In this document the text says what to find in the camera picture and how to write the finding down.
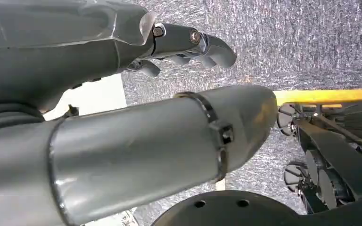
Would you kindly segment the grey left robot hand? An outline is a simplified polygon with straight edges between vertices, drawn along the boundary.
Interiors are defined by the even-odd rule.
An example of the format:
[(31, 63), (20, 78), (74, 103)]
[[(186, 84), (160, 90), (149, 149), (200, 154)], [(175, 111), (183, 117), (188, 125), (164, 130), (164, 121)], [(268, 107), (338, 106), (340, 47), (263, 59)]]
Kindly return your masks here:
[(0, 226), (80, 226), (224, 176), (262, 146), (277, 101), (245, 84), (45, 120), (63, 93), (151, 58), (230, 67), (221, 39), (121, 0), (0, 0)]

